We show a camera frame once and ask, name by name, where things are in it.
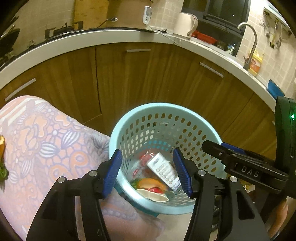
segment white electrical device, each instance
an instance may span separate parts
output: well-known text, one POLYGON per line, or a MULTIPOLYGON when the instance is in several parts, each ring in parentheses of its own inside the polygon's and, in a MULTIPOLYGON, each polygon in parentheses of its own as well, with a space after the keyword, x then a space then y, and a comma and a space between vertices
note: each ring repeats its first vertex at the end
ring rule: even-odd
POLYGON ((150 22, 150 18, 152 15, 152 7, 146 6, 144 10, 144 15, 143 15, 143 23, 148 24, 150 22))

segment red container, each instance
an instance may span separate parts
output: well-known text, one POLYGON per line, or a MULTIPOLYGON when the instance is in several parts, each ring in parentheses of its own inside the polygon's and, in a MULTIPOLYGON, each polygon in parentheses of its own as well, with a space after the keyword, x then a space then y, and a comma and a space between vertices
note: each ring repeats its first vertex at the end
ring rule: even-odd
POLYGON ((213 44, 214 45, 217 42, 217 40, 212 38, 211 36, 202 34, 202 33, 200 33, 199 31, 196 31, 196 30, 192 33, 192 37, 197 38, 197 39, 199 39, 201 41, 204 41, 204 42, 206 42, 208 44, 213 44))

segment floor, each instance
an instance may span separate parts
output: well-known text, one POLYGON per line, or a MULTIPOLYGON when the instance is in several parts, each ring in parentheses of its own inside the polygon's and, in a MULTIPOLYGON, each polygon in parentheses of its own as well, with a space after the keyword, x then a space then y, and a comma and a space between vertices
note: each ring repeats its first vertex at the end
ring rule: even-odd
MULTIPOLYGON (((183 241, 191 219, 191 213, 182 215, 160 214, 157 217, 165 222, 165 231, 156 239, 157 241, 183 241)), ((217 232, 211 233, 210 241, 215 240, 216 237, 217 232)))

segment basket rim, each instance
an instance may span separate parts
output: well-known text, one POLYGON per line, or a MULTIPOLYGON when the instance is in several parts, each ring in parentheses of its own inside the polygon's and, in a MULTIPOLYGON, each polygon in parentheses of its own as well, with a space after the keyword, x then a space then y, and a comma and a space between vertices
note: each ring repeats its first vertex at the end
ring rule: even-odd
MULTIPOLYGON (((216 130, 211 126, 211 124, 207 120, 205 120, 203 117, 201 117, 199 114, 195 113, 194 111, 187 109, 185 107, 176 105, 176 104, 169 104, 169 103, 162 103, 162 102, 149 103, 149 104, 140 105, 140 106, 130 110, 117 122, 116 126, 114 127, 114 129, 112 131, 110 141, 109 141, 109 158, 112 157, 114 151, 117 148, 117 141, 118 141, 118 138, 120 138, 119 133, 121 131, 122 126, 127 122, 127 120, 131 116, 136 114, 137 112, 145 110, 145 109, 149 109, 149 108, 155 107, 155 106, 173 107, 173 108, 177 108, 177 109, 186 111, 186 112, 194 115, 198 119, 202 120, 210 128, 210 130, 213 132, 213 134, 217 138, 217 141, 219 142, 219 144, 222 143, 220 136, 218 135, 216 130)), ((157 203, 157 202, 154 202, 154 201, 144 198, 127 181, 121 168, 119 169, 116 181, 119 184, 119 186, 122 188, 124 193, 128 196, 128 198, 130 198, 131 200, 133 200, 134 202, 136 202, 140 206, 142 206, 148 210, 151 210, 153 212, 162 213, 162 214, 179 215, 179 214, 191 213, 193 211, 193 207, 194 207, 195 202, 192 202, 191 205, 187 205, 187 206, 182 206, 182 205, 167 206, 162 203, 157 203)))

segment faucet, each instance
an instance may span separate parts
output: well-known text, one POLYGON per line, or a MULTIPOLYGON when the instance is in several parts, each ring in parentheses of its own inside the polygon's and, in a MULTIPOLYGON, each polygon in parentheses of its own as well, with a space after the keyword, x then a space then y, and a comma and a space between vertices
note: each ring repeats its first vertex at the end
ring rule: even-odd
POLYGON ((251 65, 251 59, 253 57, 253 54, 254 54, 254 51, 255 51, 255 48, 256 48, 256 45, 257 45, 258 37, 257 37, 257 33, 256 33, 255 29, 253 28, 253 26, 248 24, 248 23, 240 23, 237 26, 237 29, 240 29, 244 25, 249 26, 252 29, 252 31, 253 31, 253 33, 255 35, 255 41, 254 41, 254 44, 253 44, 253 47, 252 47, 249 58, 246 58, 246 56, 244 56, 244 69, 248 70, 250 68, 250 65, 251 65))

